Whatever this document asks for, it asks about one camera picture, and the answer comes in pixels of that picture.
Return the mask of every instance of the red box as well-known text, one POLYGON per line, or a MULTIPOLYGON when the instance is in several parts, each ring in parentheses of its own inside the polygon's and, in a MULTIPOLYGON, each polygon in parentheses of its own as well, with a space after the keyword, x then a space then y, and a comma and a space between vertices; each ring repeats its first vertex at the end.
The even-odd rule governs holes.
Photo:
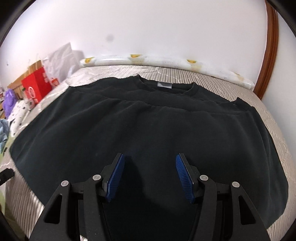
POLYGON ((52 90, 43 67, 24 78, 22 85, 26 89, 27 97, 32 98, 36 104, 52 90))

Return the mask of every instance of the silver rivet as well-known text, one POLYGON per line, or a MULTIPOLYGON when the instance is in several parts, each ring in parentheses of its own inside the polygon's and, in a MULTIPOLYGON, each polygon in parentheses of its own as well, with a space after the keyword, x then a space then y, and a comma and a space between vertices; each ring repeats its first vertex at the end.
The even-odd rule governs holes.
POLYGON ((207 175, 201 175, 200 179, 203 180, 203 181, 207 181, 209 178, 208 178, 207 175))
POLYGON ((62 187, 65 187, 65 186, 67 186, 68 184, 69 184, 69 182, 68 182, 67 180, 62 181, 62 183, 61 183, 62 187))
POLYGON ((101 179, 101 175, 94 175, 93 176, 93 179, 95 180, 95 181, 97 181, 97 180, 100 180, 101 179))
POLYGON ((238 182, 233 182, 232 185, 233 185, 235 188, 239 188, 239 183, 238 183, 238 182))

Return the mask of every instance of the purple object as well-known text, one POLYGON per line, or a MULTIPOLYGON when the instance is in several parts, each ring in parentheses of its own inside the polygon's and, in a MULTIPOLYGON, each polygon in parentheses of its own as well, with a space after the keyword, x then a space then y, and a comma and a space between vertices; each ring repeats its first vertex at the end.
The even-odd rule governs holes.
POLYGON ((5 111, 5 116, 6 118, 8 118, 10 116, 10 113, 13 109, 13 107, 15 106, 15 103, 17 102, 17 97, 15 95, 14 90, 8 89, 5 92, 5 97, 4 97, 4 101, 3 101, 3 109, 5 111))

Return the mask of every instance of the white clothing tag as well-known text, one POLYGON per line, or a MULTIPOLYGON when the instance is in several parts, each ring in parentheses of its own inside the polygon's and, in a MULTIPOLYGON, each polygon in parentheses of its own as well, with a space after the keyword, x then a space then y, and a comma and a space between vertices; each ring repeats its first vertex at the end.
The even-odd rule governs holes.
POLYGON ((172 86, 173 86, 173 84, 171 84, 171 83, 164 83, 164 82, 158 82, 157 83, 157 87, 164 87, 164 88, 171 89, 172 86))

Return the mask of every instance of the beige striped fabric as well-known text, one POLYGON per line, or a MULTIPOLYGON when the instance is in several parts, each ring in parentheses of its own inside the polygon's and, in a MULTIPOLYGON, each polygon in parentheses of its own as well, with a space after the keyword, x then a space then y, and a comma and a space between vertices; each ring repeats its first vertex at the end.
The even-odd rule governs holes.
MULTIPOLYGON (((46 106, 61 95, 69 85, 80 86, 106 77, 125 78, 137 74, 140 74, 142 77, 149 80, 168 83, 195 82, 230 101, 239 97, 257 109, 274 140, 281 164, 289 183, 289 198, 285 212, 268 228, 271 241, 279 241, 285 235, 296 218, 295 167, 282 133, 271 114, 253 92, 240 86, 195 72, 162 67, 117 65, 82 68, 50 92, 37 105, 37 107, 31 111, 29 116, 26 118, 25 123, 20 127, 20 131, 22 131, 46 106)), ((8 151, 5 153, 5 156, 0 163, 0 171, 5 168, 13 168, 15 170, 15 177, 6 183, 6 204, 21 229, 29 237, 44 207, 16 169, 8 151)))

